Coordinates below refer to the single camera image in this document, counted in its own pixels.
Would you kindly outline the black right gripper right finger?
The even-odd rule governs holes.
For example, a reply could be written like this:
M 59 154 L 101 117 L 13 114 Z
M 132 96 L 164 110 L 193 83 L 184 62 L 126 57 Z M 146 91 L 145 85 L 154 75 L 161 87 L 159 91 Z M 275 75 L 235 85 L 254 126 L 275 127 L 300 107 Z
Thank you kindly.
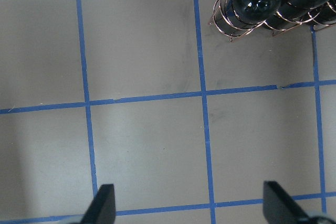
M 310 223 L 308 214 L 276 181 L 263 183 L 263 215 L 270 224 Z

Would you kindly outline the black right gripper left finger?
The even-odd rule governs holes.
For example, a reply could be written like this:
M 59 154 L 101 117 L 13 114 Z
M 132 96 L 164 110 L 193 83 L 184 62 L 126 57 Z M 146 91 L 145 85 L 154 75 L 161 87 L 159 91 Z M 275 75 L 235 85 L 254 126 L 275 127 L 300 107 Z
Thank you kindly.
M 116 220 L 115 203 L 114 185 L 101 185 L 80 223 L 113 224 Z

